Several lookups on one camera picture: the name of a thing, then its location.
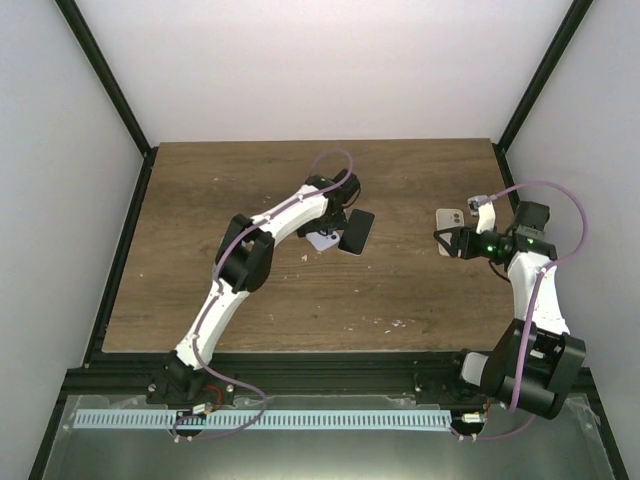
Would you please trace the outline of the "beige phone case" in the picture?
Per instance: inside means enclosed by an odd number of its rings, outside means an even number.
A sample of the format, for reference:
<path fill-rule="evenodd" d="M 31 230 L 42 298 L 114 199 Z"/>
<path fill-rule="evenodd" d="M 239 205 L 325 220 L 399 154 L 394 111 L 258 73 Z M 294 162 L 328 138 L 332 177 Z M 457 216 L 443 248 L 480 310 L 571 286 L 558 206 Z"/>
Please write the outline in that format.
<path fill-rule="evenodd" d="M 436 230 L 450 227 L 463 227 L 465 224 L 463 212 L 460 209 L 451 208 L 437 209 L 435 212 L 435 222 Z"/>

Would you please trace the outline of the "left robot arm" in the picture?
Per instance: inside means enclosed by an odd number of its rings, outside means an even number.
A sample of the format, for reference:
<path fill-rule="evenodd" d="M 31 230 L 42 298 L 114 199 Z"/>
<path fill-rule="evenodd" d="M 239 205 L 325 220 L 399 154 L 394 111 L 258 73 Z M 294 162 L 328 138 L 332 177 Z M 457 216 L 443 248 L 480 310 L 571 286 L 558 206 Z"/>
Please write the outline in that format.
<path fill-rule="evenodd" d="M 153 379 L 153 403 L 191 404 L 203 395 L 205 368 L 215 347 L 242 302 L 267 281 L 276 247 L 292 234 L 342 229 L 335 220 L 346 220 L 344 208 L 359 188 L 351 169 L 333 178 L 314 174 L 271 209 L 232 218 L 215 257 L 207 297 Z"/>

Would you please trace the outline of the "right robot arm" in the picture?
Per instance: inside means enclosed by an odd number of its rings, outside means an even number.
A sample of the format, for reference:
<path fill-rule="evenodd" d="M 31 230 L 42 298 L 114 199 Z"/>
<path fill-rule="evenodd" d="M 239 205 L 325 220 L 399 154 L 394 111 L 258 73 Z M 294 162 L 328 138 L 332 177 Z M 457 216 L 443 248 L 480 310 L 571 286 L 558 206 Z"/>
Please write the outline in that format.
<path fill-rule="evenodd" d="M 513 293 L 514 318 L 487 354 L 464 350 L 459 366 L 444 378 L 447 396 L 465 403 L 478 392 L 548 420 L 564 404 L 586 356 L 585 343 L 572 336 L 560 309 L 555 275 L 556 248 L 545 241 L 546 205 L 525 201 L 505 231 L 486 195 L 469 199 L 476 223 L 458 218 L 438 224 L 434 238 L 452 258 L 484 258 L 503 267 Z"/>

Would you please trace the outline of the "black screen phone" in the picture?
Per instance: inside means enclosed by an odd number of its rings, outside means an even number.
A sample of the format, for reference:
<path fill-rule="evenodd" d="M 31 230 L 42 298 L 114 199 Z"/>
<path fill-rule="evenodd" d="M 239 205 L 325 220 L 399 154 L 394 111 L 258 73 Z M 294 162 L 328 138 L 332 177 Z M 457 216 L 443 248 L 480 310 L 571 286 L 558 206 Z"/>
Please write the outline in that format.
<path fill-rule="evenodd" d="M 360 256 L 367 244 L 375 215 L 371 212 L 354 209 L 338 243 L 342 252 Z"/>

